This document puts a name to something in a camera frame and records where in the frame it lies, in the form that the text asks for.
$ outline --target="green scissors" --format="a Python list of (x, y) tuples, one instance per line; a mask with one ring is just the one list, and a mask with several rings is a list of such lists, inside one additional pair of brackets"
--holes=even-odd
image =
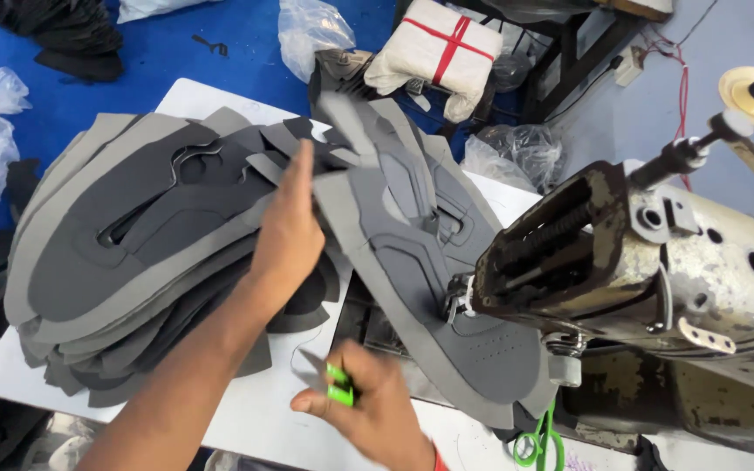
[[(322, 391), (327, 388), (329, 398), (346, 406), (353, 406), (354, 401), (356, 401), (357, 396), (360, 394), (359, 391), (354, 389), (353, 383), (348, 374), (341, 368), (331, 365), (307, 350), (299, 348), (298, 351), (302, 352), (304, 358), (308, 359), (310, 365), (316, 369), (316, 372), (303, 373), (301, 371), (296, 371), (296, 375), (310, 388), (315, 389), (316, 391)], [(330, 376), (333, 379), (333, 384), (328, 384), (325, 380), (325, 375)]]
[[(551, 401), (549, 410), (545, 412), (543, 418), (537, 423), (537, 430), (534, 433), (521, 433), (514, 441), (514, 461), (523, 468), (530, 468), (537, 463), (537, 471), (545, 471), (545, 453), (549, 450), (549, 438), (555, 443), (555, 454), (557, 463), (555, 471), (563, 471), (563, 465), (566, 459), (563, 455), (563, 438), (560, 434), (552, 430), (552, 416), (555, 414), (555, 402)], [(520, 456), (518, 445), (531, 444), (531, 451), (528, 456)]]

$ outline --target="white work surface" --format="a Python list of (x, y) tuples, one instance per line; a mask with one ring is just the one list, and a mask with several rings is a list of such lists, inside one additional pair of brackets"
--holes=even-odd
[[(187, 79), (176, 81), (156, 112), (203, 119), (222, 106), (234, 109), (255, 124), (274, 124), (296, 117), (272, 106)], [(510, 225), (539, 199), (538, 195), (486, 177), (468, 175), (487, 198), (503, 225)], [(340, 300), (344, 300), (352, 268), (339, 251), (331, 252), (331, 258), (340, 273)], [(270, 335), (272, 368), (231, 381), (203, 438), (203, 446), (310, 471), (381, 469), (360, 455), (323, 421), (290, 411), (290, 399), (305, 387), (291, 372), (291, 362), (297, 369), (308, 369), (306, 361), (299, 355), (293, 358), (294, 350), (303, 346), (320, 356), (326, 355), (339, 321), (342, 302), (323, 305), (330, 319), (322, 326), (299, 334)], [(88, 394), (85, 391), (67, 397), (62, 390), (45, 383), (44, 370), (27, 367), (16, 331), (9, 328), (0, 341), (1, 398), (101, 423), (110, 422), (123, 407), (90, 408), (87, 406)], [(516, 468), (513, 459), (506, 454), (497, 438), (482, 424), (448, 407), (424, 401), (413, 401), (413, 404), (423, 430), (432, 437), (451, 470), (510, 471)], [(635, 469), (632, 456), (564, 440), (567, 469)], [(754, 469), (754, 460), (749, 459), (754, 456), (722, 447), (686, 442), (675, 444), (660, 438), (655, 443), (663, 450), (665, 464), (675, 471), (700, 468)], [(694, 464), (677, 460), (679, 455), (670, 453), (665, 447), (691, 447), (683, 455), (694, 455), (697, 459), (705, 457), (705, 465), (701, 467), (699, 462)]]

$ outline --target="white bundle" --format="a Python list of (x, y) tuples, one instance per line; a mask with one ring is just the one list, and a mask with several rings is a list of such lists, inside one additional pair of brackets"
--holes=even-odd
[[(432, 0), (415, 0), (365, 71), (365, 83), (381, 95), (414, 78), (442, 86), (453, 92), (446, 101), (444, 117), (459, 123), (470, 117), (482, 98), (501, 49), (502, 35), (496, 31)], [(451, 50), (455, 51), (452, 59)], [(440, 80), (436, 77), (439, 65)]]

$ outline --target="hand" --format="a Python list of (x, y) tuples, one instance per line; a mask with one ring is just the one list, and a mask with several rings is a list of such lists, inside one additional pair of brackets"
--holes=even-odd
[(344, 369), (362, 396), (354, 407), (312, 389), (290, 402), (336, 427), (368, 459), (391, 471), (432, 471), (435, 447), (421, 431), (397, 361), (377, 358), (353, 341), (331, 352), (328, 362)]
[(313, 144), (302, 139), (260, 222), (255, 255), (244, 280), (269, 317), (304, 283), (324, 247), (324, 234), (313, 215), (312, 171)]

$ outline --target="red bracelet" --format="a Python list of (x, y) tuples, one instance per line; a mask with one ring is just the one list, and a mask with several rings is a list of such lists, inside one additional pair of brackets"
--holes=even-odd
[(435, 471), (450, 471), (444, 464), (441, 454), (438, 453), (438, 447), (436, 447), (434, 443), (432, 444), (432, 447), (435, 449)]

